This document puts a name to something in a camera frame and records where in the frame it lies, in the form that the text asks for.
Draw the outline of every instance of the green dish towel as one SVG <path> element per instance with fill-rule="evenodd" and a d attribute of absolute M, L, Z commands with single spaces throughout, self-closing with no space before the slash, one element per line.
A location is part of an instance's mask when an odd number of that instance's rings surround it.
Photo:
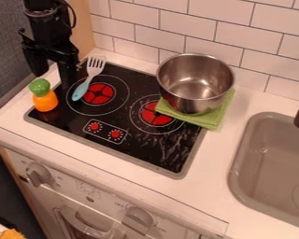
<path fill-rule="evenodd" d="M 192 116 L 179 113 L 176 110 L 172 109 L 172 107 L 170 107 L 169 104 L 163 98 L 160 99 L 155 110 L 166 116 L 170 116 L 215 131 L 219 128 L 221 120 L 225 115 L 228 105 L 232 101 L 234 93 L 235 90 L 231 89 L 227 93 L 220 107 L 200 116 Z"/>

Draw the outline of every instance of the toy orange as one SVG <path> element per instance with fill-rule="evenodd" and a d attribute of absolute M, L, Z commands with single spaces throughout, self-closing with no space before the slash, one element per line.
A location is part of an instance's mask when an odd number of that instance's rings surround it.
<path fill-rule="evenodd" d="M 50 89 L 50 83 L 46 79 L 39 78 L 33 81 L 29 88 L 34 94 L 33 102 L 38 111 L 47 112 L 59 104 L 54 90 Z"/>
<path fill-rule="evenodd" d="M 2 232 L 0 239 L 25 239 L 25 237 L 15 229 L 8 229 Z"/>

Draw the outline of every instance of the white wall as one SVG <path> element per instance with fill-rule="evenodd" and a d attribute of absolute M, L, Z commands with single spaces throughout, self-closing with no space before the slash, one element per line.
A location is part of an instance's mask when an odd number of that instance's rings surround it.
<path fill-rule="evenodd" d="M 214 55 L 238 84 L 299 100 L 299 0 L 90 0 L 95 44 L 147 62 Z"/>

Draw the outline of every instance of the plastic spatula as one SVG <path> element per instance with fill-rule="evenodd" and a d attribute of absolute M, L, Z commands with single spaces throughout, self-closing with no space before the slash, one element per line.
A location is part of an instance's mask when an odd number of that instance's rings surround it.
<path fill-rule="evenodd" d="M 72 101 L 78 101 L 84 96 L 86 91 L 89 89 L 92 79 L 102 73 L 106 62 L 107 58 L 105 56 L 92 55 L 89 57 L 87 62 L 87 72 L 89 76 L 74 90 L 74 93 L 72 94 Z"/>

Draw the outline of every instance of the gray sink basin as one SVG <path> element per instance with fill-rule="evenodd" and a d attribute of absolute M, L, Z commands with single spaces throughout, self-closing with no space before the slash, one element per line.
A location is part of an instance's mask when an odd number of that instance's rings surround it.
<path fill-rule="evenodd" d="M 292 121 L 271 112 L 250 118 L 228 181 L 240 203 L 299 227 L 299 129 Z"/>

